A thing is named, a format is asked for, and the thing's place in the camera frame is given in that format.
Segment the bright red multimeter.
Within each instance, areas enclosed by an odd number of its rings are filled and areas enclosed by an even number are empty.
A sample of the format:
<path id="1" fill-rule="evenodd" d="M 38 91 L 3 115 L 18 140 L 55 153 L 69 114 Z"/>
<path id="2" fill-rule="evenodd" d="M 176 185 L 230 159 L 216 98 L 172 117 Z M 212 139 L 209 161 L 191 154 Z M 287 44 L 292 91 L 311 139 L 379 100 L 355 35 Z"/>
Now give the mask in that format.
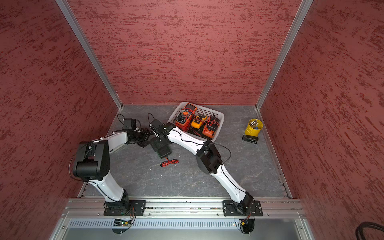
<path id="1" fill-rule="evenodd" d="M 182 131 L 186 132 L 189 128 L 191 122 L 191 117 L 188 115 L 178 115 L 175 119 L 174 124 L 181 129 Z"/>

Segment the orange grey multimeter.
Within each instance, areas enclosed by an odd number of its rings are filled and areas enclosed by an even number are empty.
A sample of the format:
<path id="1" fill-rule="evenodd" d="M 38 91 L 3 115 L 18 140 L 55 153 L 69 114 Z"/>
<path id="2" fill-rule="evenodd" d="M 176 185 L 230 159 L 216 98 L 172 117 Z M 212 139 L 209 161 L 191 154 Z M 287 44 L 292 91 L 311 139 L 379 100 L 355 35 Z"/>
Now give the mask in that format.
<path id="1" fill-rule="evenodd" d="M 186 104 L 184 108 L 182 108 L 178 115 L 188 115 L 193 117 L 195 114 L 197 107 L 193 104 Z"/>

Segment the yellow multimeter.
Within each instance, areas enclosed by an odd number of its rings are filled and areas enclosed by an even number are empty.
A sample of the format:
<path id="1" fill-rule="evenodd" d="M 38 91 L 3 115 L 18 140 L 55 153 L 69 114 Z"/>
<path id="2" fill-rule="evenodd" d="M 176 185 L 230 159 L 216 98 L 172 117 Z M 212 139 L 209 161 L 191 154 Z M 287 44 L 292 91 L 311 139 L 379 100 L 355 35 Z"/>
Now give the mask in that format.
<path id="1" fill-rule="evenodd" d="M 194 116 L 194 118 L 192 120 L 191 127 L 196 129 L 196 130 L 199 130 L 206 120 L 207 120 L 206 115 L 197 114 L 196 116 Z"/>

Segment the orange multimeter with probes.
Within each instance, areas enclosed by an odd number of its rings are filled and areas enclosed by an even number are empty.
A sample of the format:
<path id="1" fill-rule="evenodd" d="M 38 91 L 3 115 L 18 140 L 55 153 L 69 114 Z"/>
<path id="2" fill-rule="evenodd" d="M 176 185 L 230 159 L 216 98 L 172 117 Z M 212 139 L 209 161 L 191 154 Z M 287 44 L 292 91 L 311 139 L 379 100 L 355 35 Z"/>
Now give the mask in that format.
<path id="1" fill-rule="evenodd" d="M 204 122 L 204 127 L 203 127 L 203 131 L 202 131 L 203 136 L 210 138 L 210 139 L 213 139 L 219 126 L 220 126 L 220 120 L 217 117 L 215 117 L 215 116 L 209 117 Z"/>

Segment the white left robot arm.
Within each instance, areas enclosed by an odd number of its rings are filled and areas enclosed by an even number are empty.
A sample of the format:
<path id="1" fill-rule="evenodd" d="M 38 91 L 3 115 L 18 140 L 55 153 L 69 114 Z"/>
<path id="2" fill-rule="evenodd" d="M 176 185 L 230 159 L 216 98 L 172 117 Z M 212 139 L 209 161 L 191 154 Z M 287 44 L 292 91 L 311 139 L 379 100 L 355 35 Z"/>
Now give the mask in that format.
<path id="1" fill-rule="evenodd" d="M 79 144 L 70 175 L 92 185 L 104 197 L 105 216 L 124 216 L 133 211 L 128 193 L 111 174 L 110 154 L 124 145 L 144 148 L 149 144 L 151 131 L 137 127 L 138 120 L 124 119 L 121 130 L 106 137 Z"/>

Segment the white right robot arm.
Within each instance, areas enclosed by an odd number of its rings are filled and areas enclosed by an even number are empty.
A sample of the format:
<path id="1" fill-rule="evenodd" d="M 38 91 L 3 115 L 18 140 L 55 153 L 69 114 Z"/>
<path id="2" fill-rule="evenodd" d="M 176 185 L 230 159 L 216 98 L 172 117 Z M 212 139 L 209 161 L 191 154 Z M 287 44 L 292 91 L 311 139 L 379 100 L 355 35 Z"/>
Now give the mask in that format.
<path id="1" fill-rule="evenodd" d="M 210 140 L 199 140 L 172 123 L 163 124 L 154 119 L 149 127 L 155 134 L 150 144 L 160 158 L 169 162 L 172 153 L 169 145 L 177 144 L 192 153 L 197 160 L 198 167 L 207 175 L 213 176 L 230 195 L 235 210 L 239 215 L 247 216 L 249 211 L 256 211 L 254 197 L 242 188 L 226 169 L 222 157 L 215 144 Z"/>

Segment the white plastic basket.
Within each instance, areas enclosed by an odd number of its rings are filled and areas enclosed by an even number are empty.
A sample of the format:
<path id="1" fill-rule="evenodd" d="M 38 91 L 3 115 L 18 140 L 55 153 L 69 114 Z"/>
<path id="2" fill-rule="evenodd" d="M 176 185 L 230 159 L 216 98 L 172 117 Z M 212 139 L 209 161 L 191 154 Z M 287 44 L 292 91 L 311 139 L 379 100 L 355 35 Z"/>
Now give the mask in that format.
<path id="1" fill-rule="evenodd" d="M 215 141 L 224 123 L 224 114 L 200 105 L 182 102 L 169 122 L 183 132 L 201 140 Z"/>

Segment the yellow pen cup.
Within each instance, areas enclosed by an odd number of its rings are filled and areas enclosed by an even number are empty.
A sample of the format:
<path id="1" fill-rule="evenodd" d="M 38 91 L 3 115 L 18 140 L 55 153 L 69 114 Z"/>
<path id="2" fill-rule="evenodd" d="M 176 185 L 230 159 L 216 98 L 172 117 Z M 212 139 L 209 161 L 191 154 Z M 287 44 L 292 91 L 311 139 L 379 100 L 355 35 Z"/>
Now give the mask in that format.
<path id="1" fill-rule="evenodd" d="M 263 123 L 259 119 L 251 119 L 248 122 L 248 125 L 245 130 L 245 135 L 252 136 L 252 137 L 258 137 L 259 133 L 261 132 L 263 128 Z"/>

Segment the small black stapler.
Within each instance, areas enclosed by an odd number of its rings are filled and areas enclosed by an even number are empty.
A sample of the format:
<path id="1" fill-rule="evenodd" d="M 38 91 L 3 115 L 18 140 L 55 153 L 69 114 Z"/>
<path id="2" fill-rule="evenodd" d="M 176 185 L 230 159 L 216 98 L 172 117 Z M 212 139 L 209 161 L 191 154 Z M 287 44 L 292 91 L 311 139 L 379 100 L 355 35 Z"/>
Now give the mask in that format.
<path id="1" fill-rule="evenodd" d="M 259 138 L 255 136 L 250 136 L 250 135 L 243 135 L 242 140 L 252 144 L 257 144 L 259 141 Z"/>

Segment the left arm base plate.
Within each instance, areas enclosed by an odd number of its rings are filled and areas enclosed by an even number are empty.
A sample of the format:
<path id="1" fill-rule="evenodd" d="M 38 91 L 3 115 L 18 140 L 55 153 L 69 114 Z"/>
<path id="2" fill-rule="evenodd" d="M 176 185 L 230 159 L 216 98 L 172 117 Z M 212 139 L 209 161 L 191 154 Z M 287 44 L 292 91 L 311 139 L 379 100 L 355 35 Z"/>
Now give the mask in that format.
<path id="1" fill-rule="evenodd" d="M 145 200 L 129 200 L 129 202 L 104 203 L 104 216 L 143 216 Z"/>

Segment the aluminium front rail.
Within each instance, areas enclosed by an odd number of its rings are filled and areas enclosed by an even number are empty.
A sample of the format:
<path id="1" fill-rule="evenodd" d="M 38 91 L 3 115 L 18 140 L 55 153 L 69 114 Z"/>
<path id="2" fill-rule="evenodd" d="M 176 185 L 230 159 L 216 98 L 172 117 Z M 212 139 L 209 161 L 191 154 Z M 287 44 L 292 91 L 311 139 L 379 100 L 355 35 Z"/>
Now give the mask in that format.
<path id="1" fill-rule="evenodd" d="M 221 197 L 130 197 L 136 204 L 142 219 L 243 219 L 230 210 L 228 198 Z M 256 206 L 261 216 L 256 219 L 306 219 L 300 200 L 259 198 Z M 70 199 L 61 214 L 62 218 L 105 218 L 104 199 L 82 197 Z"/>

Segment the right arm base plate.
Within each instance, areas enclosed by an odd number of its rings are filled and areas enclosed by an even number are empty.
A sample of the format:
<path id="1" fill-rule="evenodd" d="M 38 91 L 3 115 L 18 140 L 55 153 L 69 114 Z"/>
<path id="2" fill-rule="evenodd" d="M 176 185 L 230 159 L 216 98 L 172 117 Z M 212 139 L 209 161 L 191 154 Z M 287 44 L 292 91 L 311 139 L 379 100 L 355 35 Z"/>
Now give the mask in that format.
<path id="1" fill-rule="evenodd" d="M 235 203 L 232 200 L 222 201 L 223 213 L 225 217 L 262 217 L 263 210 L 260 201 L 251 200 L 251 203 L 247 207 L 243 207 L 241 204 Z"/>

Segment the left aluminium corner post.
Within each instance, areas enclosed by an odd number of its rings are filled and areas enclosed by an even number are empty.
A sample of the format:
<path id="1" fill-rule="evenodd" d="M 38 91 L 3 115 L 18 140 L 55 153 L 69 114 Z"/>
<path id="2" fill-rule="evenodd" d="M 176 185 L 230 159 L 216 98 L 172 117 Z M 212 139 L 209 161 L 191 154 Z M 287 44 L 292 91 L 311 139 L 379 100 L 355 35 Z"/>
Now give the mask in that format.
<path id="1" fill-rule="evenodd" d="M 101 78 L 101 80 L 102 80 L 104 86 L 106 87 L 108 93 L 112 97 L 112 99 L 115 102 L 118 109 L 121 110 L 124 105 L 123 105 L 121 99 L 119 98 L 118 94 L 116 93 L 116 91 L 115 91 L 111 81 L 109 80 L 107 73 L 105 72 L 102 64 L 100 63 L 97 55 L 95 54 L 93 48 L 91 47 L 91 44 L 89 43 L 84 31 L 82 30 L 78 20 L 76 19 L 68 1 L 56 0 L 56 3 L 58 5 L 58 7 L 60 8 L 61 12 L 63 13 L 68 24 L 70 25 L 75 36 L 77 37 L 78 41 L 80 42 L 81 46 L 83 47 L 85 53 L 87 54 L 89 60 L 92 63 L 94 69 L 96 70 L 99 77 Z"/>

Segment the aluminium corner post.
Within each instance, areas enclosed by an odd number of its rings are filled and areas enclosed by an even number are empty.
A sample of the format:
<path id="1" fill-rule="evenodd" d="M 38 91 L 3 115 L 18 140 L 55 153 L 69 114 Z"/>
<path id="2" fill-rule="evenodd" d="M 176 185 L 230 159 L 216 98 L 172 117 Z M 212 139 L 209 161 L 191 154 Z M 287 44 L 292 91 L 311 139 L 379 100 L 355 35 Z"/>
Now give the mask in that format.
<path id="1" fill-rule="evenodd" d="M 56 3 L 58 5 L 58 7 L 60 8 L 61 12 L 63 13 L 68 24 L 70 25 L 75 36 L 77 37 L 78 41 L 80 42 L 81 46 L 83 47 L 85 53 L 87 54 L 89 60 L 92 63 L 94 69 L 96 70 L 99 77 L 101 78 L 101 80 L 102 80 L 104 86 L 106 87 L 108 93 L 112 97 L 112 99 L 115 102 L 118 109 L 121 110 L 124 105 L 123 105 L 121 99 L 119 98 L 118 94 L 116 93 L 116 91 L 115 91 L 111 81 L 109 80 L 107 73 L 105 72 L 102 64 L 100 63 L 97 55 L 95 54 L 93 48 L 91 47 L 91 44 L 89 43 L 84 31 L 82 30 L 78 20 L 76 19 L 68 1 L 56 0 Z"/>
<path id="2" fill-rule="evenodd" d="M 276 59 L 276 62 L 271 70 L 271 73 L 267 79 L 267 82 L 261 92 L 261 95 L 256 103 L 256 110 L 260 110 L 263 103 L 265 102 L 267 95 L 273 86 L 273 83 L 285 61 L 285 58 L 287 57 L 291 46 L 304 22 L 304 19 L 313 3 L 313 0 L 302 0 L 301 4 L 299 5 L 298 11 L 295 15 L 295 18 L 291 24 L 291 27 L 287 33 L 287 36 L 284 40 L 284 43 L 282 45 L 282 48 L 279 52 L 279 55 Z"/>

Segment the right aluminium corner post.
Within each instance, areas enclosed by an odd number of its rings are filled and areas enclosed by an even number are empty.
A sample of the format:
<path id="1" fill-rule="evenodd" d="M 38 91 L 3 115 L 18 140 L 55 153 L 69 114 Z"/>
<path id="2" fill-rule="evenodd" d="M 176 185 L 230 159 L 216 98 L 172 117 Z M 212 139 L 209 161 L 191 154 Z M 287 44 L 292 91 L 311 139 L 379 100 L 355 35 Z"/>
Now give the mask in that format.
<path id="1" fill-rule="evenodd" d="M 267 95 L 273 86 L 273 83 L 285 61 L 285 58 L 287 57 L 291 46 L 304 22 L 304 19 L 313 3 L 313 0 L 302 0 L 301 4 L 299 5 L 298 11 L 295 15 L 295 18 L 291 24 L 291 27 L 287 33 L 287 36 L 284 40 L 284 43 L 282 45 L 282 48 L 279 52 L 279 55 L 276 59 L 276 62 L 271 70 L 271 73 L 267 79 L 267 82 L 261 92 L 261 95 L 256 103 L 256 110 L 260 110 L 263 103 L 265 102 Z"/>

